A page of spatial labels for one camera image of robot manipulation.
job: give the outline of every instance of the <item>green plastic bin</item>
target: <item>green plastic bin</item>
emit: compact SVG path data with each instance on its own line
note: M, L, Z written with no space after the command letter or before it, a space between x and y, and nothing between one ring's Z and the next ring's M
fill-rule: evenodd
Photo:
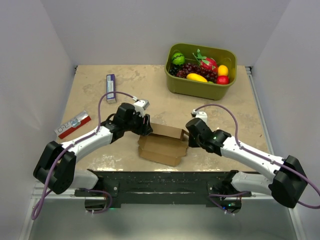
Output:
M171 57L174 53L181 52L185 57L186 63L198 64L192 54L196 54L198 49L200 49L202 56L213 58L218 66L227 66L229 70L229 84L221 85L215 83L199 82L172 76L169 74L169 69L172 67ZM225 96L230 86L236 81L237 57L231 51L225 49L187 43L178 43L171 47L164 71L166 74L166 85L170 92L205 99L220 100Z

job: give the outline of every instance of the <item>marble-patterned surface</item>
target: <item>marble-patterned surface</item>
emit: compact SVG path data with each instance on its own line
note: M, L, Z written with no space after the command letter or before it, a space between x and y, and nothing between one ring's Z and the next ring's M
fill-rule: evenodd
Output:
M151 122L185 129L191 119L191 111L209 99L171 93L166 86L163 65L79 65L74 76L72 89L62 122L66 122L83 110L92 120L67 136L63 142L77 138L92 129L98 122L98 101L106 91L106 75L115 74L116 90L147 99L147 113ZM115 113L121 102L132 103L129 97L117 96L117 103L102 101L101 117ZM237 80L225 97L215 103L230 109L239 123L239 138L259 150L267 152L267 144L254 101L250 82L244 66L237 68ZM208 125L234 134L235 123L227 112L217 107L207 107ZM77 169L98 171L230 171L251 169L237 161L206 153L200 148L188 148L187 156L180 165L170 167L138 156L139 136L127 132L111 145L101 147L83 158Z

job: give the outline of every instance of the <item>cardboard box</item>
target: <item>cardboard box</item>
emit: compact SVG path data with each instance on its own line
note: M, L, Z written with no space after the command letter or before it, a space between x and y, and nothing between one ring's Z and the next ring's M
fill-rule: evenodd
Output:
M138 154L141 158L157 163L177 166L187 154L188 142L183 142L185 130L151 123L153 133L140 136Z

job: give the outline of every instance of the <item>red grapes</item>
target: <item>red grapes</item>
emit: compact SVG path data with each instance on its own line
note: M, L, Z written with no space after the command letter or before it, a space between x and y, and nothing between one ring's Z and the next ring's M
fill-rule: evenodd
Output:
M178 78L186 78L188 74L199 74L207 81L216 83L218 74L214 71L198 66L197 64L185 63L181 66L180 70L176 73Z

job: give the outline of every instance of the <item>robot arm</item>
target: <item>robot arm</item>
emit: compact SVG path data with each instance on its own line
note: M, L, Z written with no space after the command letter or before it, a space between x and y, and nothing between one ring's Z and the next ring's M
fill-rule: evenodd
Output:
M286 165L306 176L298 159L293 156L284 159L265 153L243 142L237 142L234 136L220 129L211 131L206 124L205 112L193 112L192 116L194 118L186 124L190 133L189 147L201 147L208 153L236 160L260 173L231 171L226 180L222 181L223 184L216 186L219 192L223 194L233 190L262 193L272 196L285 207L296 206L307 183L279 165Z
M146 136L153 130L150 116L145 114L149 106L147 100L138 100L134 104L122 103L117 112L94 130L71 141L61 144L52 141L48 143L36 165L33 176L43 184L55 159L62 151L67 151L61 157L50 177L48 187L56 194L61 194L68 188L92 189L98 182L98 177L89 170L75 170L76 163L94 150L109 145L131 131L137 135Z

